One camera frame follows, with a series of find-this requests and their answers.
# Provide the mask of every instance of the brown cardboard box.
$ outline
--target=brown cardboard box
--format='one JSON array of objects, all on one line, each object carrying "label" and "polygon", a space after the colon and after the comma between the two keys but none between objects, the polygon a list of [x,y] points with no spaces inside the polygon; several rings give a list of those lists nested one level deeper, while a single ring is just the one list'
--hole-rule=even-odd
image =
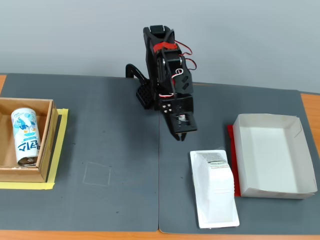
[{"label": "brown cardboard box", "polygon": [[[36,113],[41,146],[35,166],[17,164],[11,113],[18,108],[31,108]],[[0,182],[46,181],[57,121],[53,100],[0,97]]]}]

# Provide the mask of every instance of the marking on mat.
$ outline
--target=marking on mat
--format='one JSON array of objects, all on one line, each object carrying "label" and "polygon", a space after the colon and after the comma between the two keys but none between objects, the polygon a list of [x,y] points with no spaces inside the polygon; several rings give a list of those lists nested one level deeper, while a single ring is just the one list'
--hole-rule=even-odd
[{"label": "marking on mat", "polygon": [[[105,168],[109,168],[109,177],[108,177],[108,185],[105,184],[99,184],[99,183],[89,183],[89,182],[85,182],[86,179],[86,174],[87,174],[87,168],[88,168],[88,164],[94,164],[94,165],[98,165],[100,167],[105,167]],[[106,166],[106,165],[102,165],[96,162],[92,162],[92,161],[88,161],[85,165],[85,170],[84,170],[84,176],[83,176],[83,184],[87,184],[87,185],[94,185],[94,186],[99,186],[99,187],[108,187],[110,185],[110,176],[111,176],[111,168]]]},{"label": "marking on mat", "polygon": [[111,175],[111,168],[109,169],[109,180],[108,180],[108,186],[110,185],[110,175]]}]

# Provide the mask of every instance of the dark gray surface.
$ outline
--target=dark gray surface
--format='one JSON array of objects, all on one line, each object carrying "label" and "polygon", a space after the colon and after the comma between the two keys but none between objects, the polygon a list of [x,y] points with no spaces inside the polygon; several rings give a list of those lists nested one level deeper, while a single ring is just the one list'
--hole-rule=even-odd
[{"label": "dark gray surface", "polygon": [[320,183],[320,161],[300,97],[294,90],[212,84],[194,86],[197,132],[176,141],[160,117],[159,228],[179,234],[320,234],[320,194],[305,200],[236,197],[240,226],[199,229],[189,152],[224,148],[230,157],[227,125],[238,114],[268,113],[300,118]]},{"label": "dark gray surface", "polygon": [[68,108],[53,190],[0,190],[0,229],[156,231],[159,114],[133,79],[9,74],[2,97]]}]

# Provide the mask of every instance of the white packaging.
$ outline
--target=white packaging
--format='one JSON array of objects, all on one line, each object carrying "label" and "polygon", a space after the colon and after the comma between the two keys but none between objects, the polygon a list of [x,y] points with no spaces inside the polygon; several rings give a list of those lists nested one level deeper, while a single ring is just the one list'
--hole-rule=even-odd
[{"label": "white packaging", "polygon": [[40,135],[36,112],[31,108],[18,108],[11,114],[16,161],[21,166],[32,166],[40,149]]},{"label": "white packaging", "polygon": [[317,192],[298,117],[240,114],[233,134],[242,197],[306,199]]},{"label": "white packaging", "polygon": [[239,226],[234,177],[226,152],[191,151],[190,158],[199,227]]}]

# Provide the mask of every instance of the label on package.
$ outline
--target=label on package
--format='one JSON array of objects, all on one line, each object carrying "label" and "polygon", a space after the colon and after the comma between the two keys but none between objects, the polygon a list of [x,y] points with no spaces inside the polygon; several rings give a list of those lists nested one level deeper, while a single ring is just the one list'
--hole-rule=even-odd
[{"label": "label on package", "polygon": [[210,165],[211,169],[229,168],[228,162],[219,152],[199,153]]}]

